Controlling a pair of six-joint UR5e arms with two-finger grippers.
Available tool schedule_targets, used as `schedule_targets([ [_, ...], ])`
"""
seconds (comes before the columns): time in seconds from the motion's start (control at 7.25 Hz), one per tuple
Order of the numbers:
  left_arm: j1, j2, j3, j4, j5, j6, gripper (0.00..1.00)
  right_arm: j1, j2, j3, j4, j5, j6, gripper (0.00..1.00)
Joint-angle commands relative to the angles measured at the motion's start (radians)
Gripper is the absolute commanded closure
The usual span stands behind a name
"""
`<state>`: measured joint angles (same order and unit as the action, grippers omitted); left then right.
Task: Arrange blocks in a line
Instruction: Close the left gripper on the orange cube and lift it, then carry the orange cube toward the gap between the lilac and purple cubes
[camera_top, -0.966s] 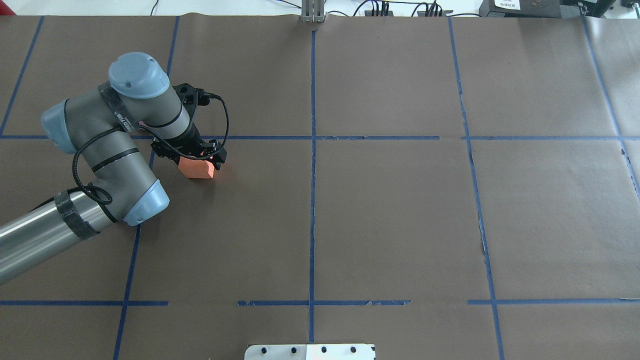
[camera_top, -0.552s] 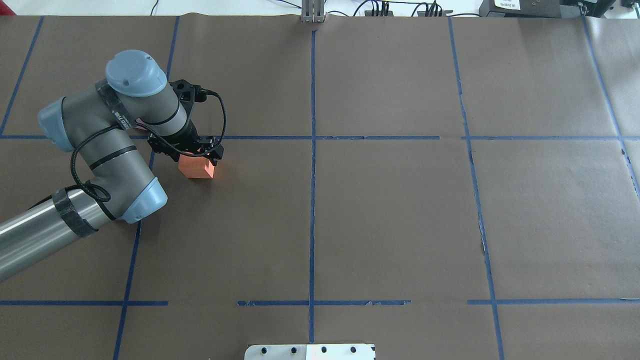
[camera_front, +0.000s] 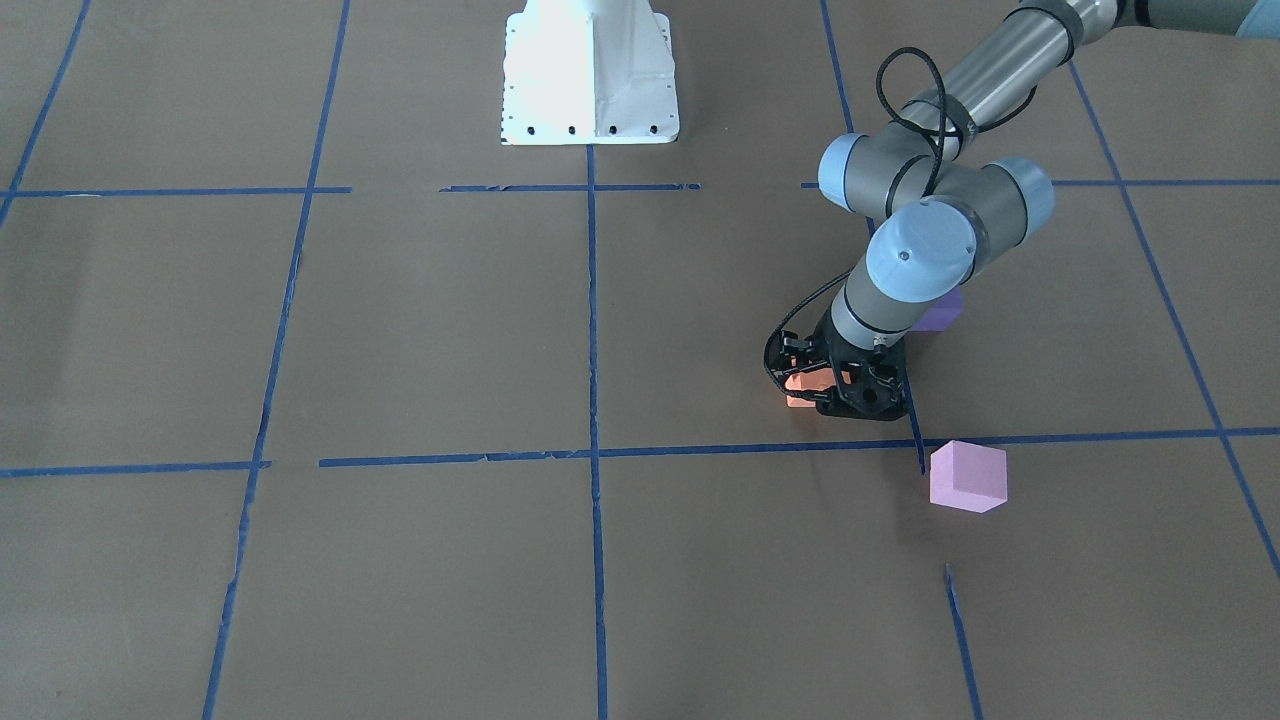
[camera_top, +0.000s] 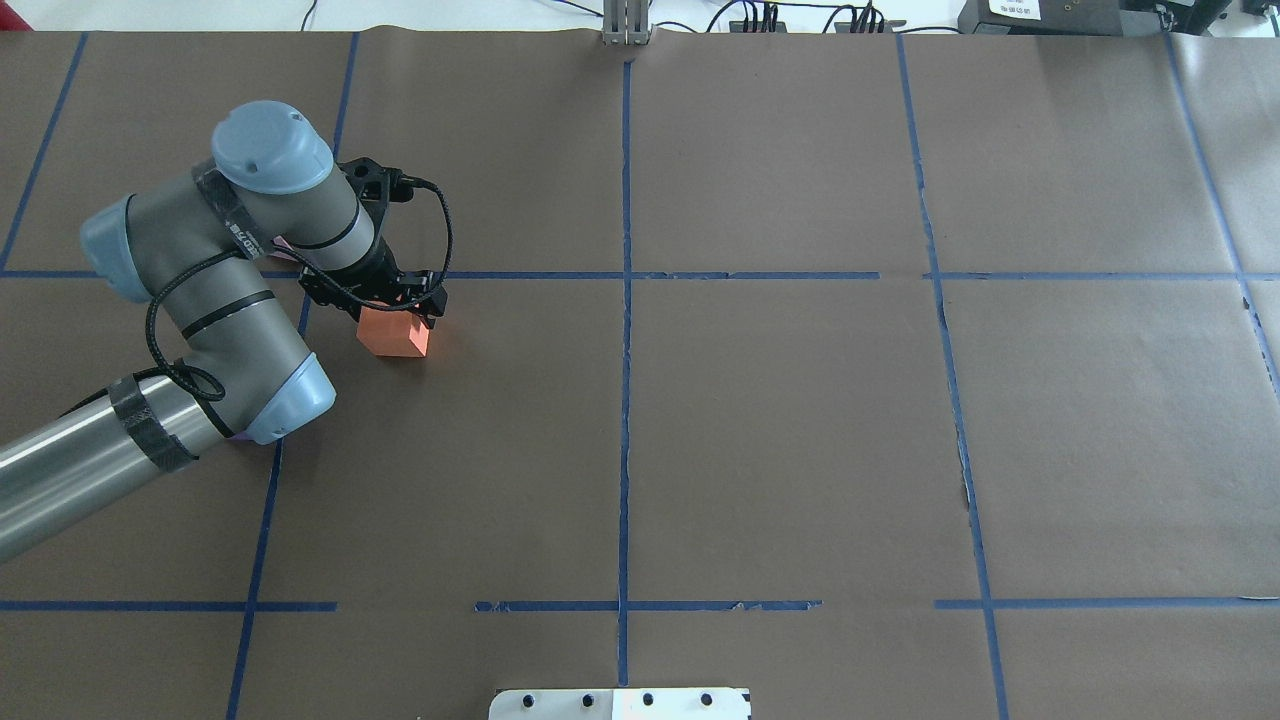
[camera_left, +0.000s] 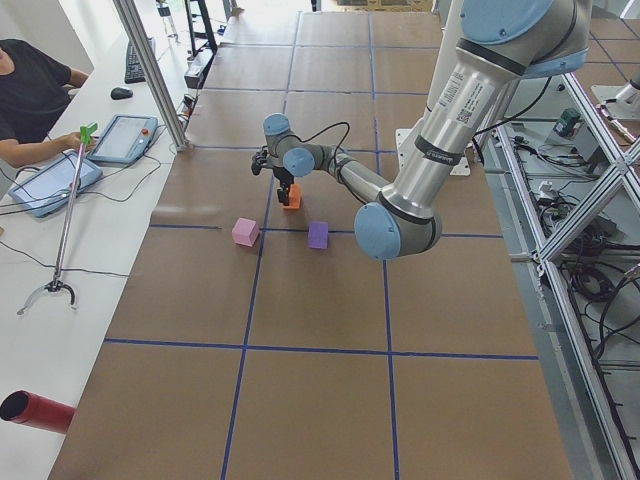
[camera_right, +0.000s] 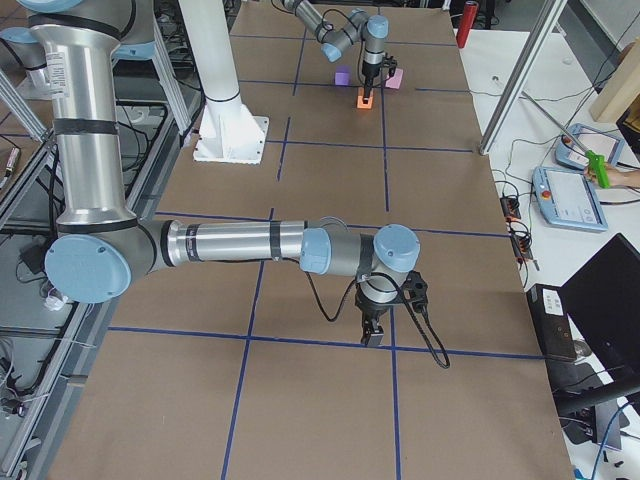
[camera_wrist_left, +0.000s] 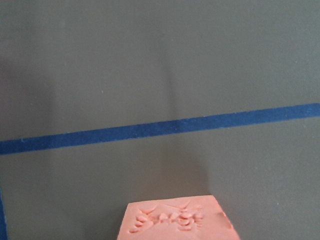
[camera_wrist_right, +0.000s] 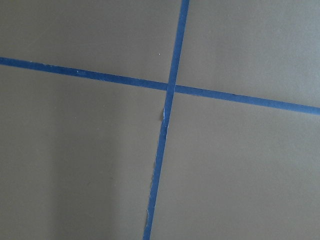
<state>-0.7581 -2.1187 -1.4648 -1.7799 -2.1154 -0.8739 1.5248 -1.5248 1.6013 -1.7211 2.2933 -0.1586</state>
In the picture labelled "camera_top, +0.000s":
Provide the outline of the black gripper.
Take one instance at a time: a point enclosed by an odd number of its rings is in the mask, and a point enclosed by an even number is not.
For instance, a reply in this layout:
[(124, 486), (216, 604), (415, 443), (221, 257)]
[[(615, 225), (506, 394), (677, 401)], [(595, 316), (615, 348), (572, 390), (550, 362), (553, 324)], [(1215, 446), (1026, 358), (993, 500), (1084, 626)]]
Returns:
[(402, 270), (383, 237), (355, 265), (326, 270), (325, 274), (334, 281), (332, 284), (315, 272), (303, 269), (300, 286), (314, 302), (335, 306), (355, 320), (358, 320), (364, 307), (356, 299), (388, 306), (404, 304), (404, 310), (429, 331), (434, 331), (445, 315), (448, 293), (443, 284), (434, 287), (436, 274)]

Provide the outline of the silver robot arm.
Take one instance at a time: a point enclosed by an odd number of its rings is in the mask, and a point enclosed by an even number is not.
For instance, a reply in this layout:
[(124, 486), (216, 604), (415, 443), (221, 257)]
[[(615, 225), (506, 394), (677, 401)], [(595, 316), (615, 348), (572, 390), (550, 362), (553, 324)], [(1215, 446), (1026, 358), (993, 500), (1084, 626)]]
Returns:
[[(338, 161), (289, 104), (239, 105), (207, 159), (91, 217), (79, 245), (95, 273), (145, 307), (150, 366), (91, 393), (3, 448), (3, 560), (10, 561), (228, 439), (273, 445), (328, 413), (337, 389), (260, 270), (300, 265), (315, 304), (358, 319), (443, 316), (454, 223), (443, 188), (370, 158)], [(440, 205), (438, 269), (401, 268), (390, 206)]]

